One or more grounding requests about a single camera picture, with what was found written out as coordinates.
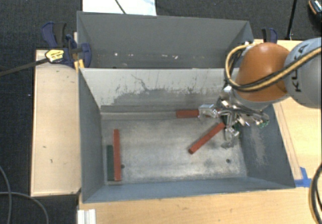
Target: black pole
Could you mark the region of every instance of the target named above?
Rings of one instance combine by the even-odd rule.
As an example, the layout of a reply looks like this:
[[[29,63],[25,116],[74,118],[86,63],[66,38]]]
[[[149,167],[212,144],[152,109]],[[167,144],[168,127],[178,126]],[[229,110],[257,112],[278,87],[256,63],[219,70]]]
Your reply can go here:
[[[296,3],[297,0],[293,1],[293,7],[292,7],[292,12],[291,12],[291,17],[290,17],[290,22],[288,24],[288,29],[287,29],[287,34],[285,39],[290,40],[291,39],[291,29],[292,29],[292,24],[293,24],[293,19],[294,19],[294,13],[295,13],[295,8],[296,8]]]

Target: black carpet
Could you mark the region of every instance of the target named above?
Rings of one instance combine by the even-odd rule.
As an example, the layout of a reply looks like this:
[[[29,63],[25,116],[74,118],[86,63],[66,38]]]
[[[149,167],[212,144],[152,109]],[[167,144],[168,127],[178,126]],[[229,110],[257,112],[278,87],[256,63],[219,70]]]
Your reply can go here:
[[[293,39],[321,35],[307,8],[298,0]],[[284,38],[293,0],[156,0],[158,15],[249,20],[254,36],[262,27],[273,27]],[[76,11],[82,0],[0,0],[0,65],[14,67],[34,59],[37,47],[46,46],[40,27],[48,21],[67,22],[66,33],[76,30]],[[0,165],[12,190],[28,193],[33,115],[33,70],[0,79]],[[0,177],[0,191],[6,186]],[[74,223],[75,196],[41,198],[50,223]],[[0,197],[0,223],[6,223],[8,198]],[[33,202],[15,198],[12,223],[45,223]]]

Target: red stick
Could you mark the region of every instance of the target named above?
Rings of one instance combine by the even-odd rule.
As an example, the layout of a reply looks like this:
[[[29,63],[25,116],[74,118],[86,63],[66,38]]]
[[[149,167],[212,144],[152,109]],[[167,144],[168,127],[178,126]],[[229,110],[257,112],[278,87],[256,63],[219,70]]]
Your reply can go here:
[[[219,131],[223,130],[225,127],[225,124],[222,122],[216,125],[213,129],[210,130],[209,133],[207,133],[204,137],[199,139],[194,145],[189,148],[189,153],[194,154],[201,146],[212,139]]]
[[[176,111],[177,118],[192,118],[199,116],[199,110],[177,110]]]
[[[121,154],[120,154],[120,132],[113,130],[113,148],[114,148],[114,180],[121,181]]]

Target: wooden table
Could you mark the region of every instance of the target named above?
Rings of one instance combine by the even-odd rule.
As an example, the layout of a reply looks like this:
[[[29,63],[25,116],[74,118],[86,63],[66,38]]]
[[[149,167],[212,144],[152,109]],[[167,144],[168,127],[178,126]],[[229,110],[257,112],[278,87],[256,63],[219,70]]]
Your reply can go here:
[[[291,50],[299,42],[279,43]],[[77,193],[81,186],[81,168],[79,134],[76,128],[75,71],[63,65],[44,64],[37,67],[36,77],[31,195]],[[62,114],[57,105],[66,104],[69,107]],[[290,157],[294,157],[294,148],[295,161],[297,158],[298,164],[312,177],[321,162],[320,111],[302,107],[292,99],[277,106],[283,111],[286,120],[284,126],[287,126],[286,131],[293,143],[289,146]],[[160,200],[80,203],[79,208],[95,208],[97,224],[314,223],[308,205],[308,188]]]
[[[298,41],[280,41],[291,50]],[[312,177],[321,162],[320,110],[293,99],[280,103],[300,166]],[[187,198],[79,204],[96,209],[97,224],[314,223],[308,188]]]

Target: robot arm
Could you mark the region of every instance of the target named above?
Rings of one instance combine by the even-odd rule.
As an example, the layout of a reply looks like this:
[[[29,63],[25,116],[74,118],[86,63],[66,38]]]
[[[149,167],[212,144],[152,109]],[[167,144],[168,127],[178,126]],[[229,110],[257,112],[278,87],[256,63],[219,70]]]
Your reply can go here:
[[[233,80],[234,65],[245,49]],[[321,108],[321,38],[306,40],[291,52],[270,42],[239,46],[227,56],[225,77],[217,105],[201,105],[199,115],[227,116],[222,147],[228,148],[239,137],[234,125],[266,126],[269,117],[263,110],[288,96],[306,107]]]
[[[274,43],[249,49],[236,77],[231,79],[231,55],[226,60],[226,81],[232,86],[232,103],[254,110],[284,99],[287,93],[307,107],[321,107],[321,38],[306,40],[290,53]]]

